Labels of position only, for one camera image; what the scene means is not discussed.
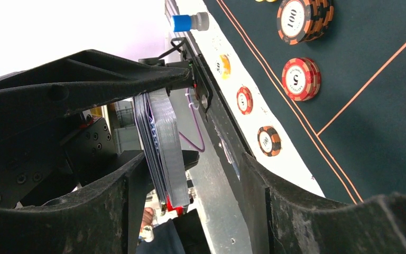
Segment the green poker table mat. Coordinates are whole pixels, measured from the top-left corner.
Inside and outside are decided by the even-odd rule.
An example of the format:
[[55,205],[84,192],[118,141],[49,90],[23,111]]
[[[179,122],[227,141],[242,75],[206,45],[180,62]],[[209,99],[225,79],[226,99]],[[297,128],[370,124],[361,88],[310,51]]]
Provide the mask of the green poker table mat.
[[[344,203],[406,194],[406,1],[334,1],[321,38],[294,46],[278,35],[278,3],[206,1],[283,126],[315,191]],[[315,61],[321,88],[294,103],[285,63]]]

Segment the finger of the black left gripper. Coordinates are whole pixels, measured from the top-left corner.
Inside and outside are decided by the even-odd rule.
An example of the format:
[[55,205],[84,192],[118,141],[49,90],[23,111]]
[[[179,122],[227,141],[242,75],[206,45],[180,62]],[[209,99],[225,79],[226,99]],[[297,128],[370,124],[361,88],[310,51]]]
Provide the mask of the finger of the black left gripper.
[[[143,150],[124,151],[112,159],[112,172],[122,170],[135,189],[154,189],[155,179],[151,176],[148,157]],[[178,189],[184,187],[185,172],[199,162],[199,152],[193,150],[166,151],[161,155],[159,169],[154,171],[162,177],[162,189]]]

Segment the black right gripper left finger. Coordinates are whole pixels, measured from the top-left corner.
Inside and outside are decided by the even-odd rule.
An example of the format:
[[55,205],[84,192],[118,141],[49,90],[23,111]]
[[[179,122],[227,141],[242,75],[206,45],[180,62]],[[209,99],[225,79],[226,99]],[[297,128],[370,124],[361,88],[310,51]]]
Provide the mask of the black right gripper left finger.
[[149,173],[142,152],[43,206],[0,208],[0,253],[135,253]]

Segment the blue poker chip stack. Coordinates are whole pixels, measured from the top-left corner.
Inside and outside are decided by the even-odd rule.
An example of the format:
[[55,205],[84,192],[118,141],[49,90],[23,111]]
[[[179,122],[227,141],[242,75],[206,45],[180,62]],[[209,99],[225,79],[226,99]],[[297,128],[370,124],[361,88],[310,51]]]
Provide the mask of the blue poker chip stack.
[[173,32],[207,31],[209,29],[207,12],[198,12],[194,15],[173,15],[170,22]]

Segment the brown poker chip stack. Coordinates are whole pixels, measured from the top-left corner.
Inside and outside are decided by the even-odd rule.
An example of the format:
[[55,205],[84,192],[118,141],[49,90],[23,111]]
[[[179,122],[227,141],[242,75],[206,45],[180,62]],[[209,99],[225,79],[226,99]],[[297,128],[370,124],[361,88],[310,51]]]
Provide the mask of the brown poker chip stack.
[[268,157],[277,156],[281,151],[281,139],[272,126],[262,126],[257,133],[261,151]]

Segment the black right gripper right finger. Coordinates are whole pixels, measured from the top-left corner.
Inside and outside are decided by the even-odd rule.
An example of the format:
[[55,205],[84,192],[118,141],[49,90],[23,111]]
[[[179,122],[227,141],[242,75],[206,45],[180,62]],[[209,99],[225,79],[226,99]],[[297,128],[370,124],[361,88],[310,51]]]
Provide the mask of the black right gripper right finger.
[[310,193],[242,155],[253,253],[406,253],[406,195],[348,205]]

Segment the black mounting rail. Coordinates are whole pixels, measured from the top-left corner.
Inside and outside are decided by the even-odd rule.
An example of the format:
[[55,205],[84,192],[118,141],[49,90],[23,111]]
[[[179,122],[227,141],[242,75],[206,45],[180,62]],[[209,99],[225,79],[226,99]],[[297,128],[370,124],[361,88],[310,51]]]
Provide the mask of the black mounting rail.
[[173,47],[164,56],[179,51],[181,59],[167,65],[192,69],[201,128],[206,132],[206,151],[200,154],[203,164],[190,170],[190,176],[209,248],[212,253],[252,253],[238,168],[248,146],[210,70],[209,60],[193,41],[181,37],[171,42]]

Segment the blue playing card deck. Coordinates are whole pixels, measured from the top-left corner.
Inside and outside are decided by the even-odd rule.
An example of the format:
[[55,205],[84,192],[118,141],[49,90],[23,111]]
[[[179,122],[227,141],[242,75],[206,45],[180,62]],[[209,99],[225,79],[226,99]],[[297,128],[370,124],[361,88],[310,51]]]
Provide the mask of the blue playing card deck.
[[134,96],[134,116],[143,150],[148,157],[151,176],[155,179],[156,193],[160,203],[170,202],[172,207],[190,204],[187,178],[184,187],[162,189],[162,177],[154,174],[159,169],[161,155],[166,151],[181,151],[177,118],[167,91],[162,88]]

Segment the yellow poker chip stack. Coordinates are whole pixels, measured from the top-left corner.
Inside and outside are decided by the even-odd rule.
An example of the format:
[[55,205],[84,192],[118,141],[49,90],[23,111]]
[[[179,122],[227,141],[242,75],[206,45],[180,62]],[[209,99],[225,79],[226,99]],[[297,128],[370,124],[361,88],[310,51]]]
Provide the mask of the yellow poker chip stack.
[[216,70],[221,79],[227,80],[231,75],[231,65],[227,55],[219,55],[216,61]]

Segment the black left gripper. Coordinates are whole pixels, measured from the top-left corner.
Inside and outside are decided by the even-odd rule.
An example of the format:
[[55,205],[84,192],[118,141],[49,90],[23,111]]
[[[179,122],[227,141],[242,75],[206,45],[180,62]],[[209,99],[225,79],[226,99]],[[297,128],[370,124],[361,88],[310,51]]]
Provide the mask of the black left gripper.
[[[149,66],[85,50],[0,78],[0,117],[63,117],[192,84],[188,67]],[[102,117],[79,113],[0,143],[0,207],[42,205],[105,175],[117,154]]]

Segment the red poker chip stack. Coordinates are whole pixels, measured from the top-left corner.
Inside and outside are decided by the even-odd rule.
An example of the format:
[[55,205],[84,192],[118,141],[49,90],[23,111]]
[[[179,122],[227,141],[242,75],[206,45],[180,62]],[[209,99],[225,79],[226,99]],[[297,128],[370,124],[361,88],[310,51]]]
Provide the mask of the red poker chip stack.
[[250,90],[246,86],[242,86],[237,91],[237,107],[244,115],[248,115],[253,109],[253,98]]

